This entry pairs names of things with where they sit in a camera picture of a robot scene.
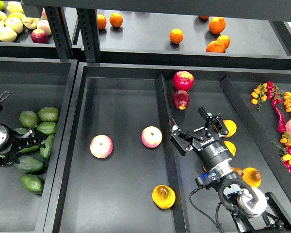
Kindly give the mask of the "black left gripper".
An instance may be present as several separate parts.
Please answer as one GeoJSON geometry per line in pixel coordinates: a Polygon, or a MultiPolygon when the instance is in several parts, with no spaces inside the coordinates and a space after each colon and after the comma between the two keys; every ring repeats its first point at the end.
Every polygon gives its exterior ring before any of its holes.
{"type": "Polygon", "coordinates": [[[3,156],[11,153],[12,155],[23,148],[39,145],[45,147],[46,136],[37,129],[30,128],[29,131],[20,135],[6,125],[0,125],[0,167],[19,164],[20,160],[15,157],[3,156]]]}

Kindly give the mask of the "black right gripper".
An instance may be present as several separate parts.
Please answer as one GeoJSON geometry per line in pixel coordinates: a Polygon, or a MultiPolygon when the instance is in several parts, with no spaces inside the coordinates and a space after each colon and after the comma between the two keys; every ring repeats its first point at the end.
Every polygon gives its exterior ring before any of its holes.
{"type": "Polygon", "coordinates": [[[219,115],[213,116],[203,107],[198,108],[198,113],[205,121],[205,126],[196,132],[182,129],[173,117],[169,118],[170,140],[182,156],[194,149],[202,165],[210,172],[220,163],[232,160],[233,155],[221,140],[229,131],[219,115]]]}

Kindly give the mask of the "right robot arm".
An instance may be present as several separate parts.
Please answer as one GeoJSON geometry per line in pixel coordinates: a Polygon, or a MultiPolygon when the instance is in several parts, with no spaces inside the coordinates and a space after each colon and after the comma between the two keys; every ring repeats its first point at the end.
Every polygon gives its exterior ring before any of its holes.
{"type": "Polygon", "coordinates": [[[196,178],[197,188],[189,195],[213,188],[220,200],[215,213],[225,207],[239,233],[291,233],[291,223],[273,193],[251,186],[230,166],[233,155],[222,140],[229,131],[221,117],[202,107],[198,113],[205,125],[193,131],[183,129],[169,117],[173,145],[183,156],[194,151],[205,170],[196,178]]]}

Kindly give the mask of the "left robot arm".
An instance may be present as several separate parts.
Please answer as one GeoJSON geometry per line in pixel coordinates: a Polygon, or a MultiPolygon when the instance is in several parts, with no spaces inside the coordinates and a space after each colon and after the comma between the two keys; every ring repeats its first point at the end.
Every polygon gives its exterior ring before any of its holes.
{"type": "Polygon", "coordinates": [[[20,134],[6,124],[0,123],[0,167],[19,163],[17,154],[23,149],[39,146],[45,148],[46,136],[34,128],[20,134]]]}

